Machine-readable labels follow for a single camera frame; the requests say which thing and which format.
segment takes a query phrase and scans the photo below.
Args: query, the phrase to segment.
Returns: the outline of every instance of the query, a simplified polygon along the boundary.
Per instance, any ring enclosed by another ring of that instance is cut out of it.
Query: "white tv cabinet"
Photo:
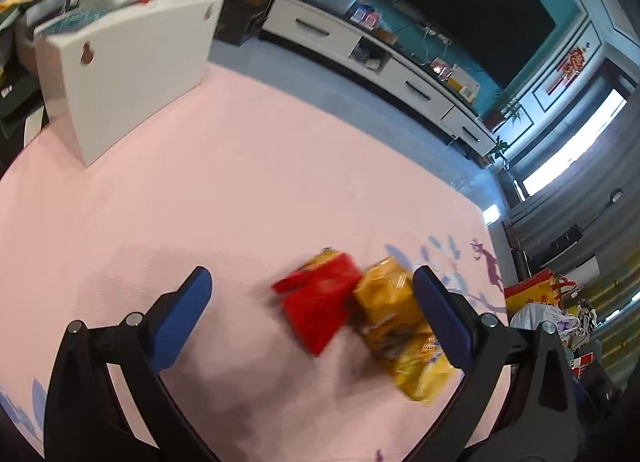
[[[479,155],[486,155],[495,145],[494,136],[462,100],[365,29],[300,0],[275,0],[262,29],[329,58],[379,86],[446,134],[466,142]],[[362,38],[390,55],[379,71],[350,57]]]

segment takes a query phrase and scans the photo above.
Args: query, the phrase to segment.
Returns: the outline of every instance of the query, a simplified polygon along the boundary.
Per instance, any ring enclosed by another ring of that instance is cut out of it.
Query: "gray tile floor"
[[[496,204],[508,214],[491,172],[367,89],[294,52],[251,39],[241,47],[214,41],[209,60],[287,92],[384,142],[436,175],[481,210]],[[510,248],[500,222],[489,226],[506,286],[517,282]]]

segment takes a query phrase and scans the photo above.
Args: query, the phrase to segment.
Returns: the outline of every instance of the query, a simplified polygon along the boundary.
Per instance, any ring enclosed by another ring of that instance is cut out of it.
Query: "white box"
[[[70,116],[86,166],[201,82],[222,3],[151,0],[76,32],[36,38],[47,114]]]

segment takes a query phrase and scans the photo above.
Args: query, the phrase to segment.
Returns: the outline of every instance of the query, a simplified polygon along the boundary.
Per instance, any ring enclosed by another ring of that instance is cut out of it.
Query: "purple deer silhouette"
[[[474,248],[474,252],[476,253],[474,260],[477,261],[482,258],[482,256],[486,258],[486,273],[489,275],[489,281],[491,284],[499,288],[501,292],[504,292],[504,289],[502,288],[502,278],[500,277],[500,274],[498,274],[498,260],[496,260],[494,256],[476,239],[471,242],[471,247]]]

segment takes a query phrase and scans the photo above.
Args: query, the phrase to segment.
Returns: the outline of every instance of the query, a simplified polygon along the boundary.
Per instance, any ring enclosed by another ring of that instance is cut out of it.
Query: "drawer handle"
[[[307,30],[310,30],[311,32],[316,33],[318,36],[322,36],[323,38],[326,38],[327,36],[331,35],[330,32],[327,32],[323,28],[319,28],[319,27],[316,27],[315,25],[311,25],[310,23],[307,23],[304,20],[300,20],[300,18],[296,18],[296,23],[299,26],[301,26],[303,28],[306,28]]]
[[[415,92],[416,94],[418,94],[421,97],[424,97],[427,101],[431,101],[431,98],[425,94],[422,90],[420,90],[417,87],[414,87],[411,83],[409,83],[409,81],[405,81],[404,82],[405,85],[407,85],[409,87],[409,90]]]
[[[462,127],[462,129],[466,132],[467,135],[469,135],[475,142],[480,142],[480,139],[477,138],[474,134],[472,134],[468,129],[466,129],[464,126]]]

